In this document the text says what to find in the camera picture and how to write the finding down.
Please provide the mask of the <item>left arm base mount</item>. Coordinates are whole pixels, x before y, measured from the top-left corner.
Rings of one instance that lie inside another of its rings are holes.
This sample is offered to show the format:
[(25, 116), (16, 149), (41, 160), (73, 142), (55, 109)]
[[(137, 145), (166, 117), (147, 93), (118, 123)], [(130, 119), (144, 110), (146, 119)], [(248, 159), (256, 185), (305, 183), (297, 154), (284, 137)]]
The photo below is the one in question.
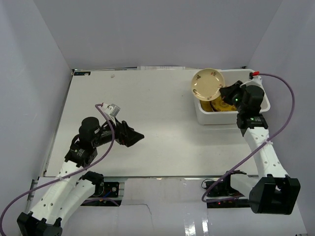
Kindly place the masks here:
[(104, 182), (93, 195), (85, 200), (81, 206), (92, 207), (119, 207), (121, 200), (119, 200), (119, 182)]

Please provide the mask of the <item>brown yellow patterned plate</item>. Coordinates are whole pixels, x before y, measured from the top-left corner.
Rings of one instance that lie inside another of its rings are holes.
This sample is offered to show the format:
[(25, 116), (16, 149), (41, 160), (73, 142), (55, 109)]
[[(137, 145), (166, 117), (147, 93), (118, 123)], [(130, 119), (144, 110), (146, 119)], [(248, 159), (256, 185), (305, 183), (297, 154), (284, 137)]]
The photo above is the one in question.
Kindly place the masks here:
[(213, 111), (215, 111), (215, 112), (237, 111), (235, 106), (225, 103), (220, 96), (218, 98), (210, 101), (210, 105), (211, 105)]

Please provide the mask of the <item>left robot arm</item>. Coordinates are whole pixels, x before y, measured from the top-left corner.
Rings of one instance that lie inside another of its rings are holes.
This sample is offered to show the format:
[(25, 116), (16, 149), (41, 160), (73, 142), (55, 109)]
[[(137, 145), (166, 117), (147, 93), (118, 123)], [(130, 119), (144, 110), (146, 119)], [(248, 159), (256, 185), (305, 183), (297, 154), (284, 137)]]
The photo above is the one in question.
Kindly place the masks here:
[(104, 190), (104, 176), (87, 170), (97, 156), (97, 147), (113, 141), (130, 147), (144, 135), (129, 127), (126, 121), (110, 119), (103, 125), (95, 117), (83, 119), (64, 158), (56, 182), (51, 184), (40, 201), (18, 216), (17, 224), (24, 236), (60, 236), (62, 226), (90, 196)]

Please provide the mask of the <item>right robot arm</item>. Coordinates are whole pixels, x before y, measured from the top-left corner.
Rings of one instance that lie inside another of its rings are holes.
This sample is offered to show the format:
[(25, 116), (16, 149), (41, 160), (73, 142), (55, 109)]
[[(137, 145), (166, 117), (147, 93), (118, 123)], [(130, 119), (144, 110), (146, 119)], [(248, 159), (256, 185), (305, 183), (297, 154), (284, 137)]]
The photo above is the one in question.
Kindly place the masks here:
[(238, 81), (221, 88), (220, 96), (237, 109), (237, 126), (254, 153), (258, 172), (257, 181), (241, 172), (231, 173), (230, 179), (222, 184), (223, 192), (228, 196), (237, 192), (244, 195), (254, 213), (290, 215), (301, 185), (298, 179), (288, 175), (268, 140), (268, 124), (260, 111), (264, 90)]

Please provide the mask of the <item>round bamboo plate green rim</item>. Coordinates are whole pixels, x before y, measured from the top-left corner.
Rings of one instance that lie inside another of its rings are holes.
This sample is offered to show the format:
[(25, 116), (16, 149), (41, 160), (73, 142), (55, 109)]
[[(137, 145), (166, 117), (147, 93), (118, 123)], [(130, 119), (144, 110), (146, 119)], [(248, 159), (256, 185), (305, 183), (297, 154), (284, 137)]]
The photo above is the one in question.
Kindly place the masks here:
[(210, 101), (201, 101), (200, 100), (200, 106), (201, 106), (202, 110), (204, 110), (205, 112), (212, 112), (213, 111)]

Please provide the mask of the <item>beige round plate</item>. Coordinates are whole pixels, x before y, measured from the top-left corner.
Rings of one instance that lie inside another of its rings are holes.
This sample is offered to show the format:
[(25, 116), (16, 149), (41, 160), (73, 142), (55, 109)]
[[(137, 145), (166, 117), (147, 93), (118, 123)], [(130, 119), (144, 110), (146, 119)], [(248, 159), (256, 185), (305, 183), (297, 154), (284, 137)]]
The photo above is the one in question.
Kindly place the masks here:
[(223, 75), (215, 69), (206, 68), (198, 71), (192, 78), (191, 91), (200, 101), (212, 101), (220, 96), (220, 89), (225, 86)]

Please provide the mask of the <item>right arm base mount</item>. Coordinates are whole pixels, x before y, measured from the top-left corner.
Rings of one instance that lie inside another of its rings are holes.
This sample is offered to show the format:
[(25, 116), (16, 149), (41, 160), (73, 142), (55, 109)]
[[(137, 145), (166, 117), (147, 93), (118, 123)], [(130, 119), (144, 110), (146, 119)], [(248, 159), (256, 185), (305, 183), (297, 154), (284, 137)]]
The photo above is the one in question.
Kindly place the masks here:
[(230, 177), (221, 180), (208, 194), (209, 199), (223, 199), (235, 197), (231, 201), (219, 201), (207, 203), (207, 209), (226, 209), (226, 208), (249, 208), (248, 199), (245, 198), (239, 191), (230, 186)]

